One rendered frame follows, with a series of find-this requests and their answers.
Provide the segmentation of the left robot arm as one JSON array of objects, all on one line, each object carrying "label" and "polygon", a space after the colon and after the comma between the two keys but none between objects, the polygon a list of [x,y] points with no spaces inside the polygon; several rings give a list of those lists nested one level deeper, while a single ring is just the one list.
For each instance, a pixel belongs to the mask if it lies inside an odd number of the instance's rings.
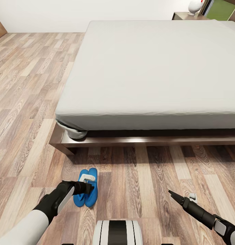
[{"label": "left robot arm", "polygon": [[62,180],[29,214],[0,237],[0,245],[37,245],[53,218],[60,213],[72,195],[90,194],[94,189],[87,181],[95,181],[95,177],[82,174],[76,182]]}]

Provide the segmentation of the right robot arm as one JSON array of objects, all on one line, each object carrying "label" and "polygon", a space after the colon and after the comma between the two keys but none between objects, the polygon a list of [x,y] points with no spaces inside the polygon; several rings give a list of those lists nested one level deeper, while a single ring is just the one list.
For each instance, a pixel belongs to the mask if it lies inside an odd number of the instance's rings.
[{"label": "right robot arm", "polygon": [[210,214],[205,209],[197,205],[196,193],[189,193],[188,197],[183,197],[171,190],[168,191],[171,197],[176,200],[182,208],[197,219],[199,222],[207,226],[210,230],[214,230],[223,238],[227,245],[235,245],[235,226],[231,222],[224,220],[216,214]]}]

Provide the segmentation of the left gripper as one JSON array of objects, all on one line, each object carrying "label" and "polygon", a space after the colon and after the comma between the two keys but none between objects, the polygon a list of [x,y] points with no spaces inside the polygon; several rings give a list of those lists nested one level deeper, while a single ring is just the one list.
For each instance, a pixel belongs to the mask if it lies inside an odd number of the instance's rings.
[{"label": "left gripper", "polygon": [[89,184],[89,183],[84,183],[84,182],[80,182],[80,181],[77,181],[80,185],[80,190],[77,194],[82,194],[82,193],[85,193],[85,194],[90,194],[90,192],[94,189],[94,186],[92,186],[92,184]]}]

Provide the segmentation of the robot trunk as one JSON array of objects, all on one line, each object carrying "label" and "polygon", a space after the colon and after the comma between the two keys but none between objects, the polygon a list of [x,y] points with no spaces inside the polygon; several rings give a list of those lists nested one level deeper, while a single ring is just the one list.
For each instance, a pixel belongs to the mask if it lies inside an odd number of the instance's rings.
[{"label": "robot trunk", "polygon": [[98,220],[92,245],[143,245],[137,220]]}]

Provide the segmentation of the sandal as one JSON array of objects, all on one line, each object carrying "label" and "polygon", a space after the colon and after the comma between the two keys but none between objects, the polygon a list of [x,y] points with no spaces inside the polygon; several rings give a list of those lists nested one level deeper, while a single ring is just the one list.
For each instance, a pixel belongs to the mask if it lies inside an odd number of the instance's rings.
[{"label": "sandal", "polygon": [[[88,170],[82,170],[80,172],[80,175],[79,175],[79,179],[81,178],[82,174],[87,174],[88,175]],[[82,193],[82,194],[76,194],[73,196],[73,200],[74,200],[74,203],[77,207],[82,207],[84,205],[84,196],[85,196],[85,193]]]},{"label": "sandal", "polygon": [[84,204],[87,207],[92,207],[96,203],[97,197],[98,197],[97,169],[96,168],[90,168],[88,170],[88,174],[95,177],[95,181],[87,181],[87,183],[92,184],[92,186],[94,186],[94,189],[90,192],[90,194],[85,194]]}]

